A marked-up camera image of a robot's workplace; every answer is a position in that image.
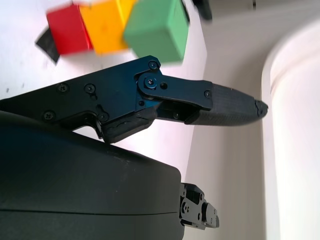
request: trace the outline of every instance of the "colored block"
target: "colored block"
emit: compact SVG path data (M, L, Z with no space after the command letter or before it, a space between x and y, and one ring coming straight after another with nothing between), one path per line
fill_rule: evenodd
M128 48L123 35L136 1L109 0L80 7L82 19L97 54Z
M79 5L71 4L50 10L46 18L59 54L73 54L93 49Z
M124 32L139 57L152 55L161 63L184 59L189 25L180 0L144 0L132 9Z

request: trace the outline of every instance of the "green cube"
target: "green cube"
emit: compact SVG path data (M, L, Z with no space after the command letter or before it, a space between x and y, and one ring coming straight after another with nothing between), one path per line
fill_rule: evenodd
M132 9L124 39L139 57L182 61L189 24L181 0L141 0Z

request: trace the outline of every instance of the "yellow cube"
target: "yellow cube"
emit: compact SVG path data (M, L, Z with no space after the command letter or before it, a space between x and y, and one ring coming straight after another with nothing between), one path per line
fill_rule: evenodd
M137 0L108 0L80 6L81 16L97 54L127 49L124 31Z

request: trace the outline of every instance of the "red cube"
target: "red cube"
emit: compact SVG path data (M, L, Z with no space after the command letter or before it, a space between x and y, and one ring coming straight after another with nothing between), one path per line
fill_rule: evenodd
M73 54L93 49L79 5L72 4L49 10L46 18L59 54Z

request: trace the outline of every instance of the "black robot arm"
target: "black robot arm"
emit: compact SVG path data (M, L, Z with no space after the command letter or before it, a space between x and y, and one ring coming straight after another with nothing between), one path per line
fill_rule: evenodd
M0 100L0 238L16 239L14 229L18 239L180 240L184 226L219 227L204 192L174 167L72 133L91 126L115 143L155 119L239 126L268 112L252 96L160 67L146 56Z
M239 126L260 120L268 106L210 81L162 75L152 56L0 101L5 111L76 130L95 129L116 143L155 119L187 125Z

